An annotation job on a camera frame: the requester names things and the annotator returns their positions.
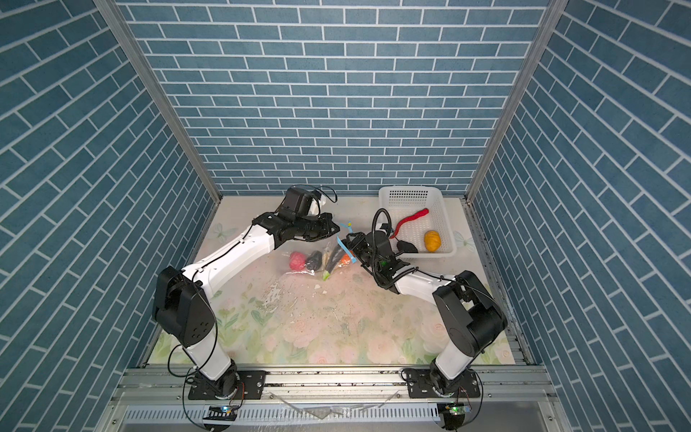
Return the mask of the long black food piece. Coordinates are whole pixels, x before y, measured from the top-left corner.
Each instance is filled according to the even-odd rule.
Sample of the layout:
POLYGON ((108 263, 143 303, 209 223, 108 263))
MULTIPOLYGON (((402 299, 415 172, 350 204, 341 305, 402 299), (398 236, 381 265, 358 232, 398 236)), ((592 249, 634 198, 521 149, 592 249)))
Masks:
POLYGON ((347 253, 340 246, 337 246, 334 249, 332 254, 329 256, 329 261, 327 262, 325 269, 324 269, 324 272, 322 274, 322 280, 323 281, 326 281, 329 279, 329 277, 333 273, 333 270, 338 266, 338 264, 340 263, 343 256, 346 256, 346 255, 347 255, 347 253))

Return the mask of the clear zip top bag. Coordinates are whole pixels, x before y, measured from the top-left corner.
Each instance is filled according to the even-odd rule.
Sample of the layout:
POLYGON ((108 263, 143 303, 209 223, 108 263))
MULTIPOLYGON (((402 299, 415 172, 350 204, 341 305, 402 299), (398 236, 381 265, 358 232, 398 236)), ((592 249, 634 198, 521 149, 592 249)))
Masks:
POLYGON ((338 234, 315 243, 292 240, 253 261, 234 281, 246 280, 255 288, 285 288, 298 283, 316 285, 320 289, 345 267, 358 261, 354 252, 346 247, 345 237, 338 234))

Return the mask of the small black food ball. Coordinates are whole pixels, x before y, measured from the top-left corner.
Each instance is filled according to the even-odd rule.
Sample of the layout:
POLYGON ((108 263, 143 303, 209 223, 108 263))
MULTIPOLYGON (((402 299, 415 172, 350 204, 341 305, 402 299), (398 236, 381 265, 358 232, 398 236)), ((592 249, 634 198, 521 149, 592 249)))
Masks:
POLYGON ((305 268, 308 271, 316 272, 319 271, 323 264, 323 254, 321 251, 316 250, 307 257, 305 262, 305 268))

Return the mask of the pink round food ball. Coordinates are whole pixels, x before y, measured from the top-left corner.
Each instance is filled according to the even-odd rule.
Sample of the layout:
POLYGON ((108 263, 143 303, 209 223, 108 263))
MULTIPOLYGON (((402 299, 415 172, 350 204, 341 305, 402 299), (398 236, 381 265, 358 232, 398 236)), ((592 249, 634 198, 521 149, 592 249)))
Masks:
POLYGON ((307 256, 302 252, 293 252, 289 256, 289 268, 294 272, 302 272, 306 268, 307 256))

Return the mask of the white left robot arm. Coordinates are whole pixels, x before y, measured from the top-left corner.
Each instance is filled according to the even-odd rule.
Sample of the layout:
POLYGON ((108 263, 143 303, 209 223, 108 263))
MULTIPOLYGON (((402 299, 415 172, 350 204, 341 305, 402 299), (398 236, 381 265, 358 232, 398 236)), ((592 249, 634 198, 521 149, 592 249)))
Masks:
POLYGON ((339 231, 328 212, 293 220, 265 212, 212 255, 181 270, 172 266, 162 270, 154 294, 153 320, 178 340, 199 373, 219 381, 230 375, 233 361, 219 347, 212 297, 247 266, 287 241, 316 242, 339 231))

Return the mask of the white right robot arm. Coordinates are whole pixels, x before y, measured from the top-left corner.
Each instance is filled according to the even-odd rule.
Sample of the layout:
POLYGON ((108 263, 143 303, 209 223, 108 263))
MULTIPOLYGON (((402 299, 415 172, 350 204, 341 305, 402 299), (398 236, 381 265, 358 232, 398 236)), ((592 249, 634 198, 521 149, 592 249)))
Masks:
POLYGON ((345 246, 379 288, 429 302, 440 314, 449 344, 432 362, 437 376, 450 382, 507 328, 507 317, 477 275, 437 275, 401 260, 382 230, 348 234, 345 246))

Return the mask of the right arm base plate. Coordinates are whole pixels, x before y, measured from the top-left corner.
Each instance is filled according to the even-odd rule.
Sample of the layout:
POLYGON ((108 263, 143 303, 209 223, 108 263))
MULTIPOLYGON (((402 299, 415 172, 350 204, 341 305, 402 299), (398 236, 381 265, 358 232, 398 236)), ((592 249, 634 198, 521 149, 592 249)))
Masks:
POLYGON ((466 369, 455 379, 446 378, 435 368, 406 367, 399 370, 399 377, 406 384, 411 399, 431 398, 479 398, 480 382, 471 369, 466 369))

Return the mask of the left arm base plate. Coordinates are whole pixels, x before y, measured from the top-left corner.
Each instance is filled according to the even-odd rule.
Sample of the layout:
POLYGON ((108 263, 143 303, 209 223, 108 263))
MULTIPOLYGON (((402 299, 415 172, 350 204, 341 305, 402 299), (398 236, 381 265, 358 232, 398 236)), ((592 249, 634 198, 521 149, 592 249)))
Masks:
POLYGON ((190 386, 188 398, 191 401, 260 400, 266 383, 266 371, 230 371, 215 381, 202 373, 195 373, 185 383, 190 386))

